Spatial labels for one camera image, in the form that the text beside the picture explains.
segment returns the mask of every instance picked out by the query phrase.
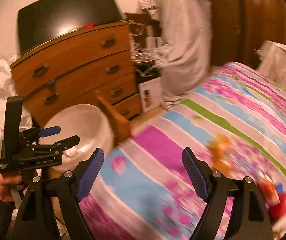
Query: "colorful bedspread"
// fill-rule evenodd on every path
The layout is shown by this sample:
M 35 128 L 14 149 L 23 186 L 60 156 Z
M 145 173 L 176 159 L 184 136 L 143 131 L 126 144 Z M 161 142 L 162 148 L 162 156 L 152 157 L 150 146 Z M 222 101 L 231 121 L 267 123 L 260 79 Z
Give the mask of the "colorful bedspread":
M 207 144 L 233 141 L 231 177 L 263 171 L 286 192 L 286 93 L 239 63 L 222 66 L 172 111 L 126 140 L 108 158 L 80 203 L 96 239 L 189 239 L 205 208 L 182 164 L 190 147 L 211 166 Z M 232 208 L 227 200 L 216 239 Z

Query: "black television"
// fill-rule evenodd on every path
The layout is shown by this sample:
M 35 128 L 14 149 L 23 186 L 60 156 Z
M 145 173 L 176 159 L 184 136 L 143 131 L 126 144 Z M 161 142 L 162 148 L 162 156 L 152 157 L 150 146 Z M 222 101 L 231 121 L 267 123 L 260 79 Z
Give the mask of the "black television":
M 83 26 L 121 19 L 114 0 L 39 0 L 18 12 L 21 55 Z

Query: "red heart-shaped toy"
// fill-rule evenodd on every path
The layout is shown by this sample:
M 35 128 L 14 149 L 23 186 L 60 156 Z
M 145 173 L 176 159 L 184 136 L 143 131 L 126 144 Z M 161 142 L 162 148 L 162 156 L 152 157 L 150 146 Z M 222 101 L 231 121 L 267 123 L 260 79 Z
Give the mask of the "red heart-shaped toy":
M 286 214 L 286 193 L 279 195 L 280 203 L 275 206 L 270 206 L 268 212 L 271 214 L 275 221 L 279 220 Z

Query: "metal screw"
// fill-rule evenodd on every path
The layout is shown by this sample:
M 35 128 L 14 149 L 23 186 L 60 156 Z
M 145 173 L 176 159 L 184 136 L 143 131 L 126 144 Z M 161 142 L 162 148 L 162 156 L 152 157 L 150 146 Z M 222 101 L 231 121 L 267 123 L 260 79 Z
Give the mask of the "metal screw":
M 35 177 L 33 178 L 33 182 L 35 182 L 35 183 L 36 183 L 36 182 L 39 182 L 40 179 L 41 179 L 41 178 L 40 178 L 39 176 L 35 176 Z
M 214 171 L 214 172 L 213 172 L 213 176 L 216 177 L 216 178 L 219 178 L 219 177 L 222 176 L 222 174 L 221 174 L 221 172 L 219 172 L 219 171 Z
M 69 177 L 71 177 L 73 175 L 73 172 L 72 171 L 66 171 L 66 172 L 64 172 L 64 177 L 66 177 L 66 178 L 69 178 Z
M 245 181 L 247 183 L 252 183 L 253 182 L 253 179 L 251 177 L 245 177 Z

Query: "white bucket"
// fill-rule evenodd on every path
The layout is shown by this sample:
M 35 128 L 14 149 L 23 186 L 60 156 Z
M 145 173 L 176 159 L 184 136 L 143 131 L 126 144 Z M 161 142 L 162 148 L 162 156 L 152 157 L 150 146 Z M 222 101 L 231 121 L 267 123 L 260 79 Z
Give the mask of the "white bucket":
M 79 162 L 88 160 L 99 147 L 104 156 L 112 150 L 114 137 L 107 117 L 96 106 L 80 104 L 65 108 L 53 116 L 44 128 L 58 125 L 61 132 L 40 138 L 40 144 L 53 144 L 56 141 L 77 135 L 80 143 L 64 151 L 62 165 L 53 166 L 59 172 L 74 170 Z

